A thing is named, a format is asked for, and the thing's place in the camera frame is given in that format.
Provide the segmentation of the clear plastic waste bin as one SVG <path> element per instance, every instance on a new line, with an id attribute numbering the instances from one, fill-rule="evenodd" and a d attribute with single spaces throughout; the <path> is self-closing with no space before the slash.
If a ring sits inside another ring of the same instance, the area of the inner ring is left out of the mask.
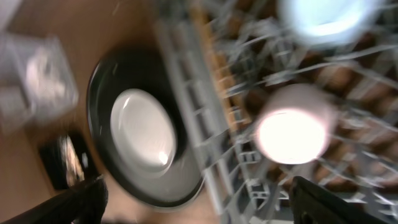
<path id="1" fill-rule="evenodd" d="M 73 72 L 56 37 L 1 34 L 1 132 L 45 125 L 79 98 Z"/>

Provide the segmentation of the black rectangular tray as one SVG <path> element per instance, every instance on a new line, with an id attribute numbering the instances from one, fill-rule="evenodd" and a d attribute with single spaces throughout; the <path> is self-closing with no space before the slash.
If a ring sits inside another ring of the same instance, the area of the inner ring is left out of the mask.
<path id="1" fill-rule="evenodd" d="M 59 135 L 39 147 L 39 156 L 55 190 L 98 177 L 84 137 L 78 132 Z"/>

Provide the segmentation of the grey dishwasher rack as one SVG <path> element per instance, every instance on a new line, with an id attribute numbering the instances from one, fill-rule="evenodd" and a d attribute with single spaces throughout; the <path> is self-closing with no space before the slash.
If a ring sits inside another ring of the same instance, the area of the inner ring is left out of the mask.
<path id="1" fill-rule="evenodd" d="M 298 43 L 280 23 L 279 1 L 156 1 L 157 36 L 190 144 L 221 223 L 294 222 L 301 176 L 364 208 L 370 187 L 387 223 L 397 222 L 397 2 L 385 1 L 356 42 Z M 279 164 L 254 143 L 271 94 L 310 84 L 338 110 L 326 151 Z"/>

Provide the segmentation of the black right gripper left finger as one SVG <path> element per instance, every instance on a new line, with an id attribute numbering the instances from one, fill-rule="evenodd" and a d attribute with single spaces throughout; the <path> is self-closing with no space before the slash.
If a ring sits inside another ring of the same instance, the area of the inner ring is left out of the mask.
<path id="1" fill-rule="evenodd" d="M 108 203 L 102 177 L 84 180 L 3 224 L 101 223 Z"/>

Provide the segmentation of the round black serving tray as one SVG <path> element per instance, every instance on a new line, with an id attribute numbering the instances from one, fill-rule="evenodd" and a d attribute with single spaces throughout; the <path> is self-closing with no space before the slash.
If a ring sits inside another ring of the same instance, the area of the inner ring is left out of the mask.
<path id="1" fill-rule="evenodd" d="M 144 90 L 160 101 L 177 135 L 176 158 L 160 177 L 135 173 L 130 166 L 132 160 L 122 157 L 111 136 L 114 102 L 123 91 L 132 88 Z M 203 177 L 159 51 L 128 47 L 106 54 L 90 78 L 86 108 L 91 137 L 105 168 L 130 195 L 161 210 L 183 207 L 198 197 Z"/>

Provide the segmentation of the pink cup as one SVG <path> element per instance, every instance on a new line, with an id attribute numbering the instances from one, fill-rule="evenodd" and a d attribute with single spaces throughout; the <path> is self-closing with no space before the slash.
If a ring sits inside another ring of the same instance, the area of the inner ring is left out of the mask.
<path id="1" fill-rule="evenodd" d="M 256 148 L 279 164 L 318 159 L 330 143 L 338 110 L 327 94 L 310 84 L 292 84 L 270 95 L 254 125 Z"/>

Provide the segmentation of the grey plate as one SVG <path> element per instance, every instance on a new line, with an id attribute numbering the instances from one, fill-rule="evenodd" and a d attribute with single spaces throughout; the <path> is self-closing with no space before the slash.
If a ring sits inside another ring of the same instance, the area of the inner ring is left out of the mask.
<path id="1" fill-rule="evenodd" d="M 174 124 L 148 92 L 123 91 L 114 101 L 110 130 L 121 159 L 135 173 L 157 177 L 172 165 L 178 146 Z"/>

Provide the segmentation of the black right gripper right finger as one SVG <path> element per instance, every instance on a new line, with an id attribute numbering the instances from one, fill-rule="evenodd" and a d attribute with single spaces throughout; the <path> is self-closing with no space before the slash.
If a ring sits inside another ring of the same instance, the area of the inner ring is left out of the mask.
<path id="1" fill-rule="evenodd" d="M 360 209 L 329 190 L 295 176 L 289 193 L 294 223 L 386 224 L 370 187 L 360 186 L 365 206 Z"/>

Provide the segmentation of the blue cup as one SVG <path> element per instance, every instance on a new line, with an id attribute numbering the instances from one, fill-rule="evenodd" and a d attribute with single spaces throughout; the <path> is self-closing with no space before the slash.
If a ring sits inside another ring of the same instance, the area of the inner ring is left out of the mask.
<path id="1" fill-rule="evenodd" d="M 334 48 L 351 44 L 375 23 L 384 0 L 280 0 L 280 23 L 300 44 Z"/>

